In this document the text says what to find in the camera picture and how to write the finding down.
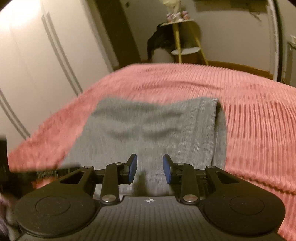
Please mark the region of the person left hand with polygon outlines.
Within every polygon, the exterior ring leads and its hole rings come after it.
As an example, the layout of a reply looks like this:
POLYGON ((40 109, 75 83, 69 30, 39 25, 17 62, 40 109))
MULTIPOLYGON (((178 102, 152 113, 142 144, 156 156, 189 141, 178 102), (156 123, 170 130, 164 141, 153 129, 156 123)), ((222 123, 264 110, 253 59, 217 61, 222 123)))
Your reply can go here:
POLYGON ((1 193, 1 240, 17 240, 20 232, 14 215, 17 198, 1 193))

